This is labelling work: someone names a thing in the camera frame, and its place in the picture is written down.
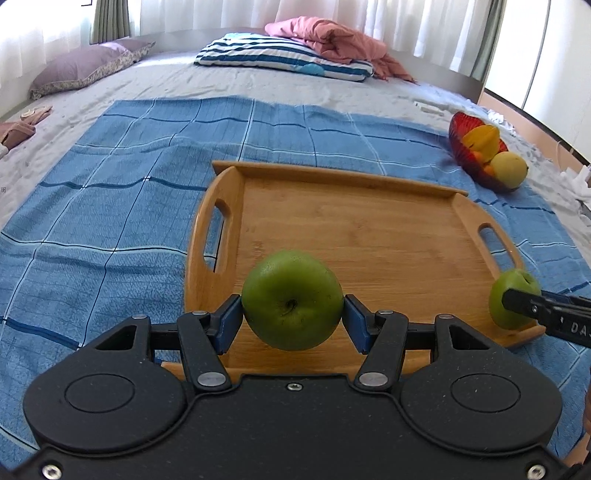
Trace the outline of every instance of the purple pillow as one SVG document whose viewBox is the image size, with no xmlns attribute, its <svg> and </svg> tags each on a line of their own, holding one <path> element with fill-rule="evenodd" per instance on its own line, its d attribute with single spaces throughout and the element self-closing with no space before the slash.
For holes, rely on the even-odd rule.
<svg viewBox="0 0 591 480">
<path fill-rule="evenodd" d="M 50 93 L 88 87 L 140 61 L 153 46 L 154 42 L 122 38 L 72 50 L 47 64 L 33 80 L 29 96 L 37 100 Z"/>
</svg>

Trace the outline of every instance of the metal pin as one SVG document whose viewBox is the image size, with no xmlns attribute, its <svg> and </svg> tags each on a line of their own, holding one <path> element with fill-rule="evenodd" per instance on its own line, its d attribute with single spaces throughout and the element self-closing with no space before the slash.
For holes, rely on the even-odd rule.
<svg viewBox="0 0 591 480">
<path fill-rule="evenodd" d="M 542 480 L 546 476 L 544 465 L 534 465 L 527 470 L 527 480 Z"/>
<path fill-rule="evenodd" d="M 359 383 L 366 387 L 381 387 L 388 383 L 388 377 L 380 372 L 365 372 L 359 377 Z"/>
<path fill-rule="evenodd" d="M 47 480 L 59 480 L 61 478 L 61 470 L 56 465 L 45 465 L 41 469 L 41 474 Z"/>
<path fill-rule="evenodd" d="M 197 383 L 204 387 L 219 387 L 226 381 L 226 376 L 220 372 L 205 372 L 197 377 Z"/>
<path fill-rule="evenodd" d="M 287 390 L 290 392 L 300 392 L 303 389 L 303 385 L 301 383 L 288 383 Z"/>
</svg>

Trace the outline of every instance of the yellow pear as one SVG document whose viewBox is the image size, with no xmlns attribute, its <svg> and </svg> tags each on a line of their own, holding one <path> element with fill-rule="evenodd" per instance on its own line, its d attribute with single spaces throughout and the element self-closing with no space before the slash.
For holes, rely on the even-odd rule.
<svg viewBox="0 0 591 480">
<path fill-rule="evenodd" d="M 527 177 L 525 160 L 513 152 L 500 152 L 491 160 L 495 177 L 506 187 L 516 189 Z"/>
<path fill-rule="evenodd" d="M 494 125 L 473 128 L 463 136 L 462 143 L 471 151 L 478 152 L 478 162 L 485 164 L 499 151 L 499 129 Z"/>
</svg>

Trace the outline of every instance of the pink cloth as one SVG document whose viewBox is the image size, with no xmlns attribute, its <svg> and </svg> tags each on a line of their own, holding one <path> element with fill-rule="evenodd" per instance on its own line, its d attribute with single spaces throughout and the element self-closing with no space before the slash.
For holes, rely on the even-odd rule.
<svg viewBox="0 0 591 480">
<path fill-rule="evenodd" d="M 274 37 L 295 38 L 327 60 L 351 63 L 367 60 L 374 66 L 376 77 L 398 77 L 414 82 L 404 67 L 389 54 L 386 45 L 360 31 L 319 17 L 298 17 L 265 26 Z"/>
<path fill-rule="evenodd" d="M 0 144 L 12 150 L 35 135 L 36 129 L 34 125 L 48 117 L 49 114 L 51 114 L 51 107 L 44 106 L 30 112 L 28 115 L 21 115 L 20 121 L 0 124 Z"/>
</svg>

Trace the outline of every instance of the red glass bowl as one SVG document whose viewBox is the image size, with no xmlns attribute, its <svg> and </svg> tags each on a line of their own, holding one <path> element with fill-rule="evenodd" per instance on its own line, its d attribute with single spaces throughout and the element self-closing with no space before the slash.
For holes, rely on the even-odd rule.
<svg viewBox="0 0 591 480">
<path fill-rule="evenodd" d="M 513 192 L 515 189 L 506 187 L 505 184 L 486 173 L 472 152 L 462 143 L 464 135 L 481 125 L 485 125 L 482 120 L 475 116 L 466 115 L 463 112 L 458 112 L 452 117 L 452 121 L 449 124 L 449 143 L 452 145 L 453 156 L 456 159 L 457 164 L 461 166 L 478 185 L 482 185 L 484 188 L 496 193 Z M 499 150 L 497 153 L 506 152 L 508 150 L 505 142 L 499 139 Z"/>
</svg>

